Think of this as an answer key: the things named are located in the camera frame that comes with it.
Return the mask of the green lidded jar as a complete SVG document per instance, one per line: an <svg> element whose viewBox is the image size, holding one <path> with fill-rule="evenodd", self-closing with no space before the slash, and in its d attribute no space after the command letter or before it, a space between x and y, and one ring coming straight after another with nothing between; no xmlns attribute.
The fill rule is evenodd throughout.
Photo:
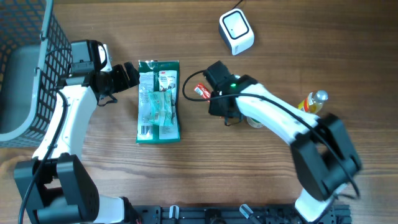
<svg viewBox="0 0 398 224"><path fill-rule="evenodd" d="M246 118L248 124L254 128L262 128L264 125L260 123L259 121L252 119L251 117Z"/></svg>

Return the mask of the red stick packet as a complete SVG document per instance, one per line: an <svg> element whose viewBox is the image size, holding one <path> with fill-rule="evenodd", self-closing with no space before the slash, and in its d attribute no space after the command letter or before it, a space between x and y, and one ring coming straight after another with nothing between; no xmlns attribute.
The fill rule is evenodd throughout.
<svg viewBox="0 0 398 224"><path fill-rule="evenodd" d="M209 98L211 98L211 92L204 84L197 84L194 88L194 91L199 94L203 99L207 99L207 102L210 102Z"/></svg>

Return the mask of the teal wipes packet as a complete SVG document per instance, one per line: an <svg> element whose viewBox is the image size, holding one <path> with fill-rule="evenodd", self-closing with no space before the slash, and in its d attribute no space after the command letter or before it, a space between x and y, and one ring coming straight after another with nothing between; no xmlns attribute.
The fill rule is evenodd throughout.
<svg viewBox="0 0 398 224"><path fill-rule="evenodd" d="M149 122L157 126L172 126L172 92L148 92L150 100Z"/></svg>

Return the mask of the green sponge package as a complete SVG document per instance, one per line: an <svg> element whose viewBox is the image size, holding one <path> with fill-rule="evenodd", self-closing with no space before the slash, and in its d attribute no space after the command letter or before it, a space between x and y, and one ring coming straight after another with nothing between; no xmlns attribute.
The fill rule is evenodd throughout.
<svg viewBox="0 0 398 224"><path fill-rule="evenodd" d="M179 142L180 122L178 119L178 92L180 66L179 61L154 61L139 62L139 102L137 117L138 144L164 144ZM172 126L157 126L149 122L150 100L148 92L172 92Z"/></svg>

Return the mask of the yellow dish soap bottle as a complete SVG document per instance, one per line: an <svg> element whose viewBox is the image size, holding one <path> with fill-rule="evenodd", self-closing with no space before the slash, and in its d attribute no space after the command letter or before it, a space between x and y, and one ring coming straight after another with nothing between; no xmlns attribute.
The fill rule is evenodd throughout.
<svg viewBox="0 0 398 224"><path fill-rule="evenodd" d="M307 113L317 114L328 100L328 93L325 90L313 91L298 104L298 109Z"/></svg>

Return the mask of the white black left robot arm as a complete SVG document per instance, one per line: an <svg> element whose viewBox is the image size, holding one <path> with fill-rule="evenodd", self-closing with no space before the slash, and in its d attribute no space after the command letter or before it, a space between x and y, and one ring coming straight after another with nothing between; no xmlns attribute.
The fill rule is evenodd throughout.
<svg viewBox="0 0 398 224"><path fill-rule="evenodd" d="M48 90L57 98L49 128L29 161L18 162L14 180L22 198L18 222L142 223L126 197L100 195L81 163L91 115L100 100L139 84L132 63L112 66L97 40L72 42L72 63Z"/></svg>

